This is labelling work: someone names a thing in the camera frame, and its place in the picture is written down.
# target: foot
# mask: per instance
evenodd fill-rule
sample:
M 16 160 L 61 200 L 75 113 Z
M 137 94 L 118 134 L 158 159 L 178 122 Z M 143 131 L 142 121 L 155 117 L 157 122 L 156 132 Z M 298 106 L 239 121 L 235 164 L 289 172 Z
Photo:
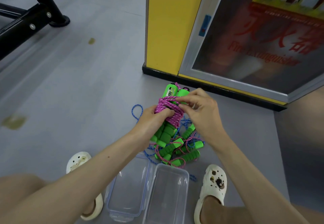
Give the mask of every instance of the foot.
M 216 199 L 221 205 L 224 205 L 227 189 L 227 177 L 224 170 L 215 164 L 209 165 L 206 169 L 202 185 L 194 213 L 195 224 L 201 224 L 200 212 L 206 197 Z
M 86 163 L 91 159 L 91 156 L 87 152 L 79 152 L 76 153 L 74 156 L 71 157 L 69 162 L 66 166 L 66 173 L 70 173 L 71 171 L 75 170 L 82 164 Z M 103 199 L 101 193 L 96 197 L 96 199 L 84 210 L 81 218 L 83 220 L 92 220 L 96 218 L 103 207 Z

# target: rubber foot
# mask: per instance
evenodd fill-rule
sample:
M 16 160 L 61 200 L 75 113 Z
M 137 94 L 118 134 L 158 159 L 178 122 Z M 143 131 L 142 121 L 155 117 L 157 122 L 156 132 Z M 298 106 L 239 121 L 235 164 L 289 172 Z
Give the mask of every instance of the rubber foot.
M 63 23 L 56 23 L 56 22 L 50 22 L 49 25 L 51 25 L 54 28 L 61 28 L 67 26 L 71 21 L 68 16 L 63 15 L 65 22 Z

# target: clear plastic container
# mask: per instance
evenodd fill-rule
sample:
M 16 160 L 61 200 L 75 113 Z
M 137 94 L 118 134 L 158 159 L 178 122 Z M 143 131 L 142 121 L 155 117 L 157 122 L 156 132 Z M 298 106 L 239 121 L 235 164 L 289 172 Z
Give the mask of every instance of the clear plastic container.
M 143 224 L 183 224 L 188 184 L 186 170 L 157 165 Z
M 118 222 L 129 222 L 145 209 L 152 178 L 150 161 L 136 156 L 114 178 L 108 186 L 106 207 L 110 217 Z

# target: gray floor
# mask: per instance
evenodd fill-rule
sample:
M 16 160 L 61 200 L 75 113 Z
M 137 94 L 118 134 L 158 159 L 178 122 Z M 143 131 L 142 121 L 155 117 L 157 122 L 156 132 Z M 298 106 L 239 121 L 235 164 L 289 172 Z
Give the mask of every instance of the gray floor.
M 22 8 L 36 3 L 0 1 Z M 55 1 L 71 24 L 42 29 L 0 64 L 1 69 L 11 63 L 0 73 L 0 118 L 14 111 L 28 117 L 18 131 L 0 128 L 0 176 L 35 173 L 58 179 L 74 153 L 95 155 L 127 133 L 136 123 L 132 106 L 156 104 L 168 84 L 141 71 L 145 0 Z M 0 26 L 6 22 L 0 18 Z M 230 137 L 289 199 L 273 112 L 212 96 Z M 193 223 L 205 168 L 220 164 L 208 146 L 200 152 L 200 159 L 186 166 L 198 182 L 189 184 L 185 223 Z M 225 205 L 243 205 L 230 181 Z M 141 222 L 142 215 L 133 223 Z M 93 223 L 113 221 L 104 209 Z

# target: black metal frame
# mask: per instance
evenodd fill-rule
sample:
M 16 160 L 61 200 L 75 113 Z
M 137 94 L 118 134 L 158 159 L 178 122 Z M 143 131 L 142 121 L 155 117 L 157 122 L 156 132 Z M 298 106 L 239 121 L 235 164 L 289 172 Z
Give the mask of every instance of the black metal frame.
M 0 60 L 45 27 L 64 27 L 70 19 L 63 15 L 53 0 L 37 0 L 28 10 L 0 3 L 0 16 L 14 19 L 0 29 Z
M 236 100 L 240 100 L 243 101 L 245 103 L 249 103 L 249 104 L 253 104 L 253 105 L 257 105 L 269 110 L 273 110 L 273 111 L 283 111 L 285 109 L 287 109 L 287 107 L 273 103 L 273 102 L 269 102 L 263 99 L 258 99 L 249 95 L 245 95 L 242 93 L 238 93 L 235 91 L 231 91 L 231 90 L 227 90 L 221 87 L 216 87 L 213 85 L 209 85 L 206 83 L 202 83 L 199 81 L 195 81 L 192 79 L 188 79 L 188 78 L 184 78 L 178 75 L 173 75 L 173 74 L 169 74 L 169 73 L 165 73 L 159 70 L 154 70 L 151 68 L 146 67 L 146 65 L 144 64 L 142 66 L 142 71 L 143 74 L 147 74 L 147 75 L 151 75 L 163 80 L 167 80 L 170 82 L 177 82 L 179 84 L 182 84 L 184 86 L 188 86 L 188 87 L 194 87 L 194 88 L 202 88 L 207 92 L 211 92 L 211 93 L 215 93 L 218 95 L 222 95 L 225 97 L 229 97 L 232 99 L 236 99 Z

